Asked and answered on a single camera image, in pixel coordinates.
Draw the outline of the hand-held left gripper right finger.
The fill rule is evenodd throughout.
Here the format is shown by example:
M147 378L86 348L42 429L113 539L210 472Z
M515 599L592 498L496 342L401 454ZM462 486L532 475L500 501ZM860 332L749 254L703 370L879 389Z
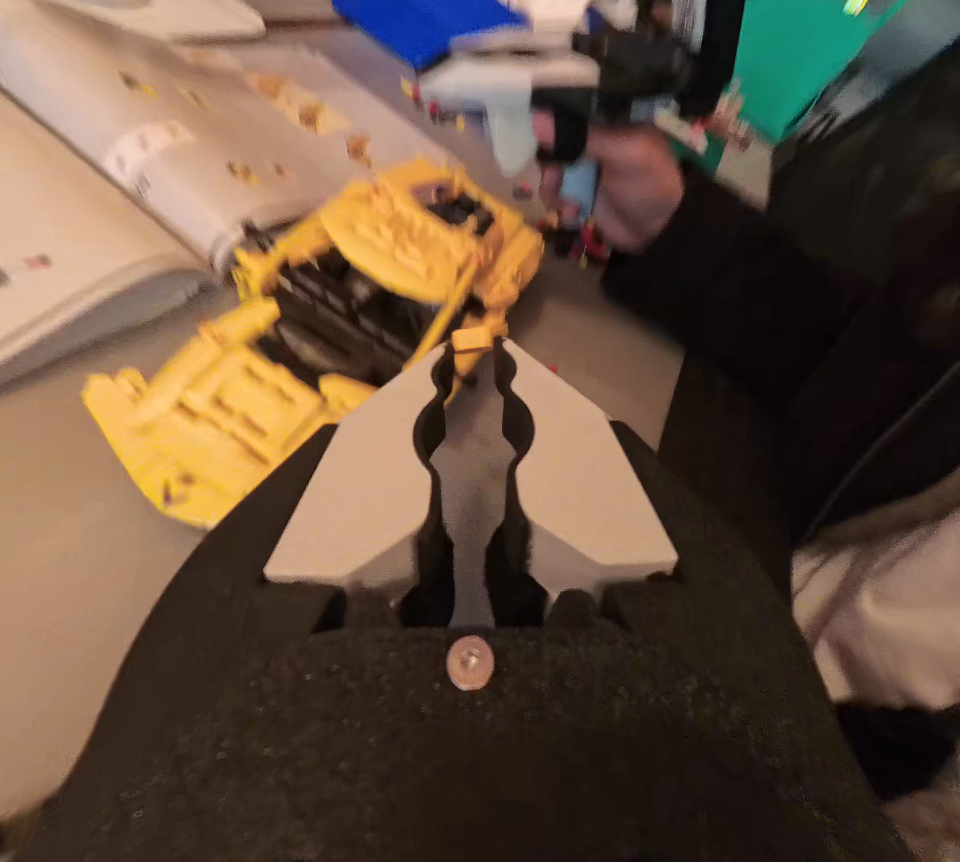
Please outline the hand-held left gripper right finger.
M515 451L509 486L527 526L520 571L547 594L672 575L677 550L612 419L513 341L498 340L495 368Z

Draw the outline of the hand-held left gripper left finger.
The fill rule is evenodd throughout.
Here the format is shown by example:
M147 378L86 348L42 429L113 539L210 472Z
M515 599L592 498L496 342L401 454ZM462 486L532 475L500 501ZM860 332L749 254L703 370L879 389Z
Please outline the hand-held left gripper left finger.
M450 345L439 345L344 418L265 565L269 582L394 603L444 584L450 541L433 456L453 376Z

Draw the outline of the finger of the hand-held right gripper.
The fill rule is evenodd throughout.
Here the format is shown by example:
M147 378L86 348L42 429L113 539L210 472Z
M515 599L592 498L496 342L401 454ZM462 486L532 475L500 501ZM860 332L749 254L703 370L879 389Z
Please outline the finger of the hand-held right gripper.
M589 57L450 57L417 78L420 97L453 106L528 102L535 88L595 88Z
M534 58L541 56L577 57L595 63L596 59L578 47L587 33L567 28L530 28L498 26L462 34L450 40L448 61L467 57L509 56Z

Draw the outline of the yellow toy brick car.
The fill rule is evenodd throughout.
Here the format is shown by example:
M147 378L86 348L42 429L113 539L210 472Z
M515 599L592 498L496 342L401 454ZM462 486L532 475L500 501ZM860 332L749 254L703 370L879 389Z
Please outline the yellow toy brick car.
M239 304L152 378L90 376L83 403L153 508L214 528L305 442L449 343L508 333L536 275L502 253L517 218L460 168L409 160L235 254Z

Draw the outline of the person's right forearm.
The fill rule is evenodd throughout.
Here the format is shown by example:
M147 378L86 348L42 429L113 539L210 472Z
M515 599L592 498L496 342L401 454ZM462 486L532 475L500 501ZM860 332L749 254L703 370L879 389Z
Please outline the person's right forearm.
M756 208L693 167L644 252L611 251L602 283L633 314L768 405L813 384L858 393L906 384L912 355L882 294L805 253Z

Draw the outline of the grey desk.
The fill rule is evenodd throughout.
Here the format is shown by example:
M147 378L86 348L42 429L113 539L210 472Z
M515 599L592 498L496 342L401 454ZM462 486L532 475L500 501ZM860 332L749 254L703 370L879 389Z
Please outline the grey desk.
M607 300L594 269L548 254L510 339L654 449L683 350ZM152 374L234 306L217 287L2 391L2 820L70 772L144 620L202 538L139 494L81 403L87 376Z

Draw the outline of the person's right hand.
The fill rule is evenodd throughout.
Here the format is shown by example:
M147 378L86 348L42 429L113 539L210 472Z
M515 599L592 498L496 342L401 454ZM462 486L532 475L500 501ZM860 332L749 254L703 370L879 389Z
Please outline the person's right hand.
M637 255L666 229L685 195L671 140L650 123L593 125L583 157L597 163L592 220L616 253Z

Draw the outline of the teal tray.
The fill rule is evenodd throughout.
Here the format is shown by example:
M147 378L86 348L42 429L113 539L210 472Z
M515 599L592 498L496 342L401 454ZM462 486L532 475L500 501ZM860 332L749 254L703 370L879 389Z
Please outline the teal tray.
M727 149L746 151L754 141L752 127L740 116L738 101L723 99L712 113L694 119L682 118L677 106L656 109L653 124L671 139L678 151L715 175Z

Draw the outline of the green bin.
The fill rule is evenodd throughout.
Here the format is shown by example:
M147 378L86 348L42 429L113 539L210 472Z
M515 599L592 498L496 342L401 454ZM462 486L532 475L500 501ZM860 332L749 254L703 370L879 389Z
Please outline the green bin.
M731 83L741 117L782 143L908 0L746 0Z

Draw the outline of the person's white shirt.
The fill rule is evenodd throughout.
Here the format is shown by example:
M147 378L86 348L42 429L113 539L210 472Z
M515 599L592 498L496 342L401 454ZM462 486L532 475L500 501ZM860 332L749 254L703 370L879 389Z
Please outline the person's white shirt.
M959 702L959 471L822 529L791 563L794 620L836 704Z

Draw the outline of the white parts instruction booklet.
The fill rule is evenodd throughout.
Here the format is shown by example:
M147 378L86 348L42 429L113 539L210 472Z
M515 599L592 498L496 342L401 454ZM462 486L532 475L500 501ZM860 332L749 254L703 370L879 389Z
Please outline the white parts instruction booklet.
M2 385L226 278L249 232L452 157L322 53L164 43L2 0Z

